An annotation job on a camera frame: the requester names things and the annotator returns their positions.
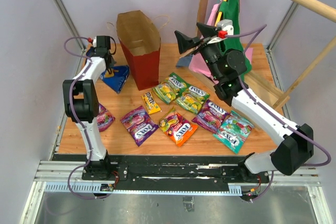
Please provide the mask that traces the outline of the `pink shirt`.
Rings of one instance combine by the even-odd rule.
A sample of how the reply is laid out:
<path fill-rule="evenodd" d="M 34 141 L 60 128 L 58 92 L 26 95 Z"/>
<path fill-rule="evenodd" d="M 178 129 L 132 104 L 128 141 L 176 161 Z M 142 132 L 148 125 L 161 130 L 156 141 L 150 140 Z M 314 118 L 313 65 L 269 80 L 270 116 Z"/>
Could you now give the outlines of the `pink shirt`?
<path fill-rule="evenodd" d="M 207 20 L 207 23 L 206 23 L 207 25 L 215 24 L 216 16 L 217 16 L 216 13 L 218 9 L 219 9 L 219 4 L 215 4 Z M 197 53 L 193 56 L 188 68 L 190 69 L 190 71 L 205 75 L 206 77 L 210 78 L 213 83 L 215 84 L 218 83 L 218 81 L 213 79 L 213 76 L 211 75 L 211 72 L 200 53 Z"/>

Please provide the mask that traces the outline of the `blue chip bag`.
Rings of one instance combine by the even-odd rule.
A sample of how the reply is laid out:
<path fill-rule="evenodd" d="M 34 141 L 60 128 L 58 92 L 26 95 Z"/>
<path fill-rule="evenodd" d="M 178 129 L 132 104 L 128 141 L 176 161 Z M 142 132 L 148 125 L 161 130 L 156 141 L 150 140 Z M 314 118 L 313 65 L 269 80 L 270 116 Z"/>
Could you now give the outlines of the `blue chip bag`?
<path fill-rule="evenodd" d="M 130 74 L 129 67 L 127 65 L 116 66 L 114 62 L 106 66 L 104 59 L 93 56 L 94 51 L 95 48 L 91 46 L 86 52 L 86 56 L 93 57 L 94 59 L 82 79 L 93 80 L 94 83 L 100 79 L 119 94 Z"/>

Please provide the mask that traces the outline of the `red paper bag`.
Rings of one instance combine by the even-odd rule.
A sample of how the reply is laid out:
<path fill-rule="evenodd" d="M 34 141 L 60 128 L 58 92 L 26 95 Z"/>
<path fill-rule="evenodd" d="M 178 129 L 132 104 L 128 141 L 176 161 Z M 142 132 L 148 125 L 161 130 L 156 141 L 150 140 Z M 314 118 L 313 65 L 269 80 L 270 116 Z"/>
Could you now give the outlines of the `red paper bag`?
<path fill-rule="evenodd" d="M 140 10 L 119 13 L 113 27 L 139 91 L 159 84 L 160 29 Z"/>

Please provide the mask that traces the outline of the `green shirt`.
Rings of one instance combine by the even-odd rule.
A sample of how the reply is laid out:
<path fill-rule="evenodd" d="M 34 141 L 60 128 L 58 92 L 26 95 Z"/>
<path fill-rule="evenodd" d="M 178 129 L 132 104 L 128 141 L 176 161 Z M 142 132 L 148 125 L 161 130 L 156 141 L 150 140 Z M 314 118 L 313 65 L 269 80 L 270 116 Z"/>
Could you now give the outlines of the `green shirt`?
<path fill-rule="evenodd" d="M 239 0 L 223 1 L 219 6 L 219 11 L 222 12 L 222 19 L 228 19 L 233 22 L 234 35 L 240 34 L 239 26 Z M 222 53 L 229 49 L 243 51 L 244 48 L 240 42 L 240 38 L 228 38 L 219 43 Z"/>

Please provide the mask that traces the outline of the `green snack packet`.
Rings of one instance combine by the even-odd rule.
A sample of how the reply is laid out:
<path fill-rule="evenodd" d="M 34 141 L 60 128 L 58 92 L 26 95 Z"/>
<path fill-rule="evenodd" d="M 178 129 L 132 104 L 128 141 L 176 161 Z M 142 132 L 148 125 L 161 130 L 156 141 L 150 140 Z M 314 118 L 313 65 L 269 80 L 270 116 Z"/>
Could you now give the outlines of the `green snack packet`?
<path fill-rule="evenodd" d="M 210 94 L 206 91 L 188 84 L 187 88 L 174 102 L 183 109 L 197 114 L 209 96 Z"/>

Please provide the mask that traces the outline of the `purple Fox's packet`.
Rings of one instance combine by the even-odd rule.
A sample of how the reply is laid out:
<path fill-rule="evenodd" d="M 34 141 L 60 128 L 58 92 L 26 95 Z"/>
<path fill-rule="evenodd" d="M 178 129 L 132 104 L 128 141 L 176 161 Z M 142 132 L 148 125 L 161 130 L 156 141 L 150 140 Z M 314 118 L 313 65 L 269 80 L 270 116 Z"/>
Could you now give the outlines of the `purple Fox's packet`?
<path fill-rule="evenodd" d="M 132 136 L 137 146 L 141 146 L 159 128 L 143 106 L 139 106 L 124 115 L 120 122 Z"/>
<path fill-rule="evenodd" d="M 99 114 L 97 116 L 99 132 L 103 132 L 108 129 L 114 121 L 115 117 L 113 116 L 113 114 L 102 104 L 99 104 Z"/>

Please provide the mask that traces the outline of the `purple snack packet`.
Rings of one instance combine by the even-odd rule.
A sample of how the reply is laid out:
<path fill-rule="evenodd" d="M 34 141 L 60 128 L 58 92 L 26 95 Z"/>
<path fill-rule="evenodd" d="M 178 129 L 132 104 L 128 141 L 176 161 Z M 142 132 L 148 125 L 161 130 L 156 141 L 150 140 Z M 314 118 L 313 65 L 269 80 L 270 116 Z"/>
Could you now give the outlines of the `purple snack packet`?
<path fill-rule="evenodd" d="M 192 122 L 212 133 L 216 133 L 228 115 L 227 111 L 208 99 L 197 116 L 192 119 Z"/>

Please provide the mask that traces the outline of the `orange Fox's candy packet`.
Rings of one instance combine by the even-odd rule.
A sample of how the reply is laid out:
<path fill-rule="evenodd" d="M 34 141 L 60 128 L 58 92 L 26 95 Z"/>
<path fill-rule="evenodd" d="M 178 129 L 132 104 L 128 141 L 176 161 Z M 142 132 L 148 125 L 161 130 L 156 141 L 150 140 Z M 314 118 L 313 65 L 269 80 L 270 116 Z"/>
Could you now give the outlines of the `orange Fox's candy packet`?
<path fill-rule="evenodd" d="M 198 128 L 179 114 L 174 106 L 159 119 L 159 127 L 178 147 L 191 138 Z"/>

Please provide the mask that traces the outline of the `teal Fox's candy packet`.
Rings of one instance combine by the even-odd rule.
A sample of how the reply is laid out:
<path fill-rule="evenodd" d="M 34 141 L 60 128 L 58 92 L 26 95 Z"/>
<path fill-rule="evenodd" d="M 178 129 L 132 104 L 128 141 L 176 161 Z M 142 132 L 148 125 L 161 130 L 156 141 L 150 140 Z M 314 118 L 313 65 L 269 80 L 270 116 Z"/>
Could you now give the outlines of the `teal Fox's candy packet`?
<path fill-rule="evenodd" d="M 231 110 L 229 116 L 221 124 L 217 132 L 213 134 L 213 137 L 228 147 L 234 154 L 238 154 L 254 128 L 251 122 Z"/>

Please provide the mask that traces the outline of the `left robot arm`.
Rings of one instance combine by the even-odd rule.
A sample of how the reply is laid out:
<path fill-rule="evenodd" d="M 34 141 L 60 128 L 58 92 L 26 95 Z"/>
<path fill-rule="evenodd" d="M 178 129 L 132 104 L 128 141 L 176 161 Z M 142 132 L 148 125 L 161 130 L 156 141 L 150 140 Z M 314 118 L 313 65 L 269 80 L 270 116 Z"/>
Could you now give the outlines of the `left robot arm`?
<path fill-rule="evenodd" d="M 86 147 L 86 163 L 82 165 L 83 180 L 107 180 L 112 166 L 104 147 L 99 128 L 99 102 L 95 83 L 112 60 L 110 46 L 92 46 L 93 52 L 86 57 L 82 70 L 71 80 L 62 84 L 65 113 L 80 130 Z"/>

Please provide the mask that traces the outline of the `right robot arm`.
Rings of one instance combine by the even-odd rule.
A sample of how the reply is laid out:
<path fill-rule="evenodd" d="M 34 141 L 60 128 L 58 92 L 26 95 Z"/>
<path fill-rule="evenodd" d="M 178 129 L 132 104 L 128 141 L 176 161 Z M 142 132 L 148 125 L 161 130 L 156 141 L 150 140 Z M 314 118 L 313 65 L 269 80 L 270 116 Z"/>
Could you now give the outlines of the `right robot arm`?
<path fill-rule="evenodd" d="M 218 98 L 256 123 L 277 145 L 273 151 L 247 155 L 238 168 L 238 177 L 250 182 L 258 173 L 271 170 L 292 175 L 313 156 L 313 129 L 283 117 L 241 80 L 240 76 L 247 71 L 245 54 L 238 49 L 221 52 L 218 45 L 235 37 L 232 25 L 219 28 L 197 23 L 197 27 L 203 38 L 174 32 L 179 52 L 199 52 L 218 82 L 214 85 Z"/>

